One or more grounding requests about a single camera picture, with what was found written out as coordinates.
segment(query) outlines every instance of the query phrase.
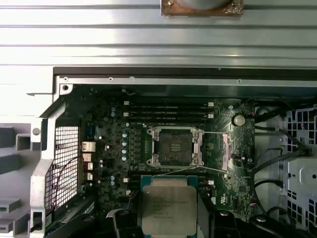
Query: metal plate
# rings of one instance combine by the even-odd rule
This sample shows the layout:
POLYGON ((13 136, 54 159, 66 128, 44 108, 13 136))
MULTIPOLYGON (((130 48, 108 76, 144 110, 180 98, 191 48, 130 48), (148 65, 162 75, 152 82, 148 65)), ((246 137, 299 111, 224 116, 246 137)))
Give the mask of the metal plate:
POLYGON ((212 10, 196 10, 182 7, 175 0, 161 0, 161 14, 164 16, 228 16, 243 13, 243 0, 232 0, 227 5, 212 10))

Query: cable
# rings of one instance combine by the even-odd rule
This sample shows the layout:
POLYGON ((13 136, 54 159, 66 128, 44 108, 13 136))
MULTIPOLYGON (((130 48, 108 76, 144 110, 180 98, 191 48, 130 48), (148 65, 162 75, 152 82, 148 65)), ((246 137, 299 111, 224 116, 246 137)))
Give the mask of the cable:
POLYGON ((256 159, 256 163, 262 158, 263 155, 265 155, 268 151, 272 151, 272 150, 278 150, 280 151, 280 155, 283 154, 283 149, 282 148, 268 148, 266 150, 264 150, 256 159))
POLYGON ((297 145, 298 148, 300 149, 308 149, 306 145, 304 145, 302 142, 300 142, 297 138, 293 137, 292 135, 288 134, 286 131, 278 128, 278 127, 263 127, 263 126, 255 126, 255 129, 258 130, 265 130, 265 131, 271 131, 271 132, 276 132, 276 133, 281 133, 287 136, 287 138, 289 138, 293 144, 297 145))
POLYGON ((252 203, 249 205, 247 211, 246 211, 246 222, 248 222, 248 214, 249 214, 249 211, 251 210, 251 208, 256 208, 256 203, 252 203))
POLYGON ((271 118, 274 118, 275 116, 285 114, 290 110, 298 110, 298 109, 305 109, 305 108, 311 108, 312 105, 316 102, 316 97, 314 99, 308 99, 308 100, 303 100, 301 102, 297 103, 292 103, 292 107, 286 106, 286 107, 281 107, 275 110, 272 110, 268 113, 264 113, 260 116, 255 117, 255 123, 259 123, 262 121, 267 121, 271 118))
POLYGON ((254 97, 248 98, 245 102, 243 102, 243 104, 246 104, 254 99, 259 99, 259 98, 263 98, 263 97, 270 97, 270 96, 278 97, 281 102, 283 102, 290 109, 294 110, 291 103, 287 102, 282 96, 276 95, 276 94, 263 94, 263 95, 259 95, 259 96, 254 96, 254 97))
POLYGON ((283 133, 290 140, 292 140, 294 144, 298 145, 298 150, 297 151, 291 152, 291 153, 288 153, 288 154, 284 154, 284 155, 280 155, 280 156, 277 156, 277 157, 275 157, 273 159, 270 159, 270 160, 264 162, 263 164, 261 164, 260 166, 257 166, 250 174, 250 189, 253 191, 254 198, 255 198, 255 200, 258 203, 259 209, 262 211, 262 213, 265 213, 265 209, 263 208, 263 206, 262 206, 262 204, 261 204, 261 202, 259 200, 259 197, 257 195, 257 192, 256 192, 256 187, 255 187, 255 183, 254 183, 255 174, 257 172, 265 169, 266 167, 268 167, 268 166, 270 166, 272 164, 275 164, 275 163, 277 163, 279 161, 287 160, 287 159, 291 159, 291 158, 294 158, 294 157, 298 157, 298 156, 304 155, 306 153, 307 147, 303 143, 301 143, 299 140, 297 140, 295 137, 289 135, 288 133, 286 133, 283 130, 279 130, 278 128, 256 126, 256 129, 266 130, 266 131, 274 131, 274 132, 277 131, 278 133, 283 133))
POLYGON ((220 173, 226 173, 226 171, 224 171, 224 170, 213 169, 213 168, 209 168, 209 167, 202 166, 202 165, 193 165, 193 166, 188 166, 186 168, 183 168, 183 169, 180 169, 180 170, 175 170, 175 171, 172 171, 172 172, 169 172, 169 173, 166 173, 166 174, 161 174, 161 175, 158 175, 158 176, 170 175, 170 174, 181 172, 181 171, 184 171, 184 170, 197 169, 197 168, 203 168, 203 169, 208 169, 208 170, 212 170, 212 171, 216 171, 216 172, 220 172, 220 173))
POLYGON ((61 175, 62 175, 64 169, 66 169, 66 167, 67 167, 73 160, 78 159, 78 158, 81 158, 81 155, 80 155, 80 156, 76 156, 76 157, 70 159, 70 160, 67 162, 67 164, 64 165, 63 168, 62 168, 62 169, 60 170, 60 172, 59 172, 59 175, 58 175, 57 181, 56 181, 56 192, 55 192, 55 198, 54 198, 54 201, 55 201, 54 208, 56 208, 56 206, 57 206, 57 193, 58 193, 58 188, 59 188, 58 184, 59 184, 59 180, 60 180, 60 178, 61 178, 61 175))
POLYGON ((256 187, 255 187, 255 184, 254 184, 255 174, 257 172, 261 171, 262 169, 265 169, 266 167, 268 167, 268 166, 270 166, 272 164, 275 164, 275 163, 277 163, 279 161, 291 159, 291 158, 294 158, 294 157, 298 157, 298 156, 303 155, 303 154, 305 154, 305 151, 298 150, 298 151, 295 151, 295 152, 291 152, 291 153, 288 153, 288 154, 277 156, 277 157, 275 157, 275 158, 273 158, 271 160, 268 160, 268 161, 264 162, 263 164, 261 164, 255 170, 253 170, 251 172, 251 174, 250 174, 250 189, 253 191, 254 199, 257 201, 258 207, 260 208, 262 213, 265 214, 265 209, 261 205, 259 197, 258 197, 257 192, 256 192, 256 187))
POLYGON ((274 211, 276 211, 276 210, 285 212, 285 213, 287 214, 287 216, 288 216, 289 223, 290 223, 293 227, 296 227, 293 218, 291 217, 291 215, 290 215, 284 208, 281 208, 281 207, 272 207, 272 208, 270 208, 270 209, 267 211, 266 214, 267 214, 268 216, 271 216, 272 212, 274 212, 274 211))
POLYGON ((279 186, 280 188, 283 188, 283 182, 280 181, 280 180, 277 180, 277 179, 265 179, 265 180, 262 180, 260 182, 257 182, 254 187, 257 187, 257 186, 260 186, 261 184, 264 184, 264 183, 273 183, 277 186, 279 186))

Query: mounting hole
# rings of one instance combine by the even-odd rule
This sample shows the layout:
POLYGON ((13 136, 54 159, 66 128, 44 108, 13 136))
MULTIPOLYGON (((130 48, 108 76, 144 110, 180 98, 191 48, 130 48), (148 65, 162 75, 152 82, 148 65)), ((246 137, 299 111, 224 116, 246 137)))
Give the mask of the mounting hole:
POLYGON ((33 135, 39 135, 41 133, 41 130, 38 128, 34 128, 32 133, 33 133, 33 135))

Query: motherboard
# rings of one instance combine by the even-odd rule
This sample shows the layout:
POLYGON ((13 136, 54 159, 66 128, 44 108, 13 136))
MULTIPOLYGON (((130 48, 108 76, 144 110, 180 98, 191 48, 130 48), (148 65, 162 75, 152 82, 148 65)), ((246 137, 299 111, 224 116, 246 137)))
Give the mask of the motherboard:
POLYGON ((124 208, 144 175, 197 176, 217 209, 243 220, 253 202, 254 107, 239 99, 99 95, 83 117, 96 149, 84 166, 97 210, 124 208))

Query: screw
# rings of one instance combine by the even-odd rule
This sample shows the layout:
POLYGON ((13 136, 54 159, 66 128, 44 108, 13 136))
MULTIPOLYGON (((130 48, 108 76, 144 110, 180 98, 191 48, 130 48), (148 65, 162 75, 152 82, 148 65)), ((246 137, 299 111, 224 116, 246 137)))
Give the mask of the screw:
POLYGON ((229 213, 227 211, 220 211, 220 215, 223 217, 229 216, 229 213))
POLYGON ((265 217, 258 217, 257 221, 258 222, 266 222, 266 218, 265 217))

